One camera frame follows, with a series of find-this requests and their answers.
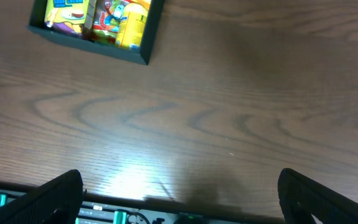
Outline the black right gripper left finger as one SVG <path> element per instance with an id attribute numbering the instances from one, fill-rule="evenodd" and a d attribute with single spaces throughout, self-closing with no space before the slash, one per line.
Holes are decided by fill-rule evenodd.
<path id="1" fill-rule="evenodd" d="M 83 196 L 76 169 L 38 187 L 0 182 L 0 224 L 75 223 Z"/>

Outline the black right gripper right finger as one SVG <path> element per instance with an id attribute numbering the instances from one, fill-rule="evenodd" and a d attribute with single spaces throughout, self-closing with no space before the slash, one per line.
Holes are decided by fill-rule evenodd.
<path id="1" fill-rule="evenodd" d="M 281 171 L 278 197 L 286 223 L 358 224 L 358 203 L 293 169 Z"/>

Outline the yellow Mentos bottle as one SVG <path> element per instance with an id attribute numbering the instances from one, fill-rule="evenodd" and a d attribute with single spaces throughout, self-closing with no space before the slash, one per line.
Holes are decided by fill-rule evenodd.
<path id="1" fill-rule="evenodd" d="M 140 4 L 129 3 L 119 24 L 115 46 L 139 53 L 149 10 Z"/>

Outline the green Pretz snack box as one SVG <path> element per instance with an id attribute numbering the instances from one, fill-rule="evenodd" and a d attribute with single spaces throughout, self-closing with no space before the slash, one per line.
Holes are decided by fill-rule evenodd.
<path id="1" fill-rule="evenodd" d="M 96 0 L 48 0 L 45 26 L 55 32 L 88 39 L 95 9 Z"/>

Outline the Haribo worms candy bag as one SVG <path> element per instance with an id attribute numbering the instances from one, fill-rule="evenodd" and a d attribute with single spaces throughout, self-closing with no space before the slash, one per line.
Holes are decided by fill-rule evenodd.
<path id="1" fill-rule="evenodd" d="M 90 39 L 102 44 L 114 45 L 124 8 L 132 1 L 97 0 Z"/>

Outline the yellow candy wrapper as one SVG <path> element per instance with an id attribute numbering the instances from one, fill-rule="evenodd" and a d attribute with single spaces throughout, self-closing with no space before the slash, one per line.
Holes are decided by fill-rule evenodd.
<path id="1" fill-rule="evenodd" d="M 143 6 L 146 10 L 150 9 L 150 5 L 152 0 L 132 0 L 133 2 L 140 4 L 141 6 Z"/>

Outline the dark green open box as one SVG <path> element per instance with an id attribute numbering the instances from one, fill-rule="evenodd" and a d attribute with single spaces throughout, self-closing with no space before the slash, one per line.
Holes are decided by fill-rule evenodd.
<path id="1" fill-rule="evenodd" d="M 157 34 L 164 3 L 164 0 L 156 0 L 151 2 L 150 14 L 145 24 L 145 34 L 143 35 L 141 41 L 139 53 L 130 52 L 128 50 L 119 49 L 117 47 L 107 46 L 88 40 L 81 40 L 76 37 L 70 37 L 69 35 L 59 34 L 58 32 L 46 29 L 45 24 L 42 22 L 42 16 L 45 15 L 47 7 L 46 0 L 34 1 L 30 14 L 28 29 L 35 34 L 42 36 L 44 39 L 47 39 L 58 45 L 105 55 L 141 65 L 148 65 L 150 56 L 152 55 L 152 49 L 154 46 L 155 36 Z"/>

